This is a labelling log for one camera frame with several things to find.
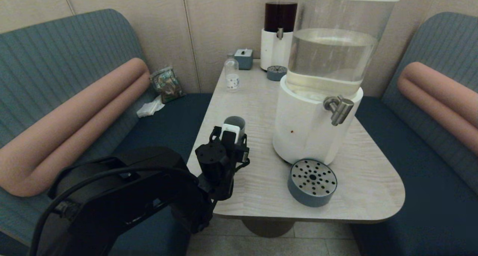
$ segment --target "water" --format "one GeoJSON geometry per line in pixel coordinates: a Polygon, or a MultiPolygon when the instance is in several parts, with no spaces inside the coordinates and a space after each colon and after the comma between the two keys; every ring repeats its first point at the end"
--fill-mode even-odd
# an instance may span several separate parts
{"type": "Polygon", "coordinates": [[[283,28],[284,32],[294,31],[296,11],[297,3],[294,2],[266,3],[264,30],[274,33],[278,28],[283,28]]]}
{"type": "Polygon", "coordinates": [[[296,31],[292,38],[287,86],[315,100],[324,95],[350,96],[359,89],[377,43],[376,38],[351,30],[296,31]]]}

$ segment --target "tile floor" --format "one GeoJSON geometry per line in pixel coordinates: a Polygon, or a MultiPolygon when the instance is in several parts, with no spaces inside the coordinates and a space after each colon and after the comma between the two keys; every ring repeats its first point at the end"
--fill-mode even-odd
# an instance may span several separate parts
{"type": "Polygon", "coordinates": [[[258,237],[241,220],[213,218],[191,237],[187,256],[360,256],[348,224],[296,222],[278,238],[258,237]]]}

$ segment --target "drip tray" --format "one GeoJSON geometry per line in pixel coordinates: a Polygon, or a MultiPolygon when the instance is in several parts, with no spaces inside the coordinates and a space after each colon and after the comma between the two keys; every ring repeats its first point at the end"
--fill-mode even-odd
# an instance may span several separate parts
{"type": "Polygon", "coordinates": [[[292,165],[287,181],[291,195],[303,205],[320,207],[327,204],[337,188],[337,178],[323,163],[302,159],[292,165]]]}

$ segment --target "pink bolster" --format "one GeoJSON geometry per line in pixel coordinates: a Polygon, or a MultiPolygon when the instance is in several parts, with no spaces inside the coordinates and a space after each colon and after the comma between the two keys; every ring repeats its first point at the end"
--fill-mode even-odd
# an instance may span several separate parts
{"type": "Polygon", "coordinates": [[[49,188],[148,85],[146,64],[134,58],[58,106],[0,149],[0,185],[17,196],[49,188]]]}
{"type": "Polygon", "coordinates": [[[405,67],[399,91],[478,156],[478,93],[422,63],[405,67]]]}

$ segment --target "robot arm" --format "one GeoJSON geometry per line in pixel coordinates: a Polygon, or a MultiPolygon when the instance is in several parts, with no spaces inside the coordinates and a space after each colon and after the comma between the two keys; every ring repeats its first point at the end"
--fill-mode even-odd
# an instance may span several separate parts
{"type": "Polygon", "coordinates": [[[107,255],[118,236],[168,205],[188,231],[202,231],[217,201],[232,196],[234,173],[249,164],[247,135],[232,131],[214,127],[196,149],[199,177],[165,147],[64,169],[48,192],[53,202],[37,223],[30,255],[107,255]]]}

